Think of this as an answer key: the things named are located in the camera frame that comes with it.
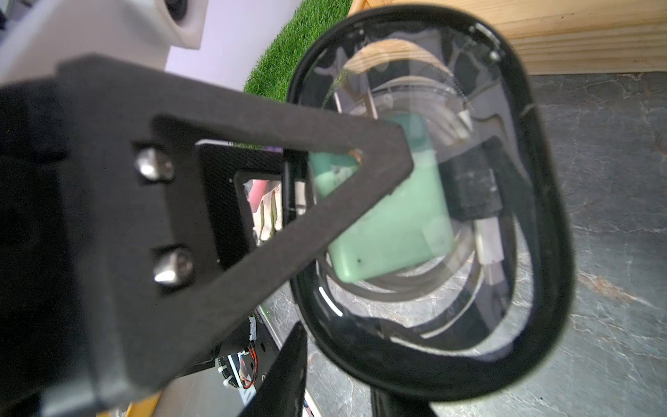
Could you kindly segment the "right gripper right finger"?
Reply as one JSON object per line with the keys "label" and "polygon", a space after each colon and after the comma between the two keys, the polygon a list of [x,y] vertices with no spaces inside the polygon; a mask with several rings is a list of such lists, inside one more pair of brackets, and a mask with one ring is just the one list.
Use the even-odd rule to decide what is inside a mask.
{"label": "right gripper right finger", "polygon": [[295,323],[262,387],[239,417],[300,417],[307,382],[307,331]]}

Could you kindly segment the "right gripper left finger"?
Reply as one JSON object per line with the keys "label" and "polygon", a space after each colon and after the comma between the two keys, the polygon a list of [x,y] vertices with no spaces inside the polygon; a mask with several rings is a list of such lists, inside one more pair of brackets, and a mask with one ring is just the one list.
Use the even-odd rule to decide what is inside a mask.
{"label": "right gripper left finger", "polygon": [[[359,157],[267,245],[220,245],[201,141]],[[238,328],[413,170],[392,123],[99,55],[1,87],[1,413],[147,397]]]}

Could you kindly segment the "green charger adapter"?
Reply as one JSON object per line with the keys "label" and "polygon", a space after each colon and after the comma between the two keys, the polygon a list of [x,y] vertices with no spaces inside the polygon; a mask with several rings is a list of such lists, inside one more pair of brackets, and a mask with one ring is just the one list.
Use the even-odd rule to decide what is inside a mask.
{"label": "green charger adapter", "polygon": [[438,170],[436,150],[423,117],[394,113],[383,117],[403,128],[413,172],[328,247],[337,277],[357,283],[448,255],[453,229]]}

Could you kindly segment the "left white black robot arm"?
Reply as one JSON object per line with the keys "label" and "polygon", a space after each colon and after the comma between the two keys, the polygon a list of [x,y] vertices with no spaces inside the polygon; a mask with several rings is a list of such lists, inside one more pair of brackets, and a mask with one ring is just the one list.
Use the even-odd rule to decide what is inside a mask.
{"label": "left white black robot arm", "polygon": [[3,1],[1,83],[88,54],[163,70],[172,48],[200,48],[207,11],[206,0]]}

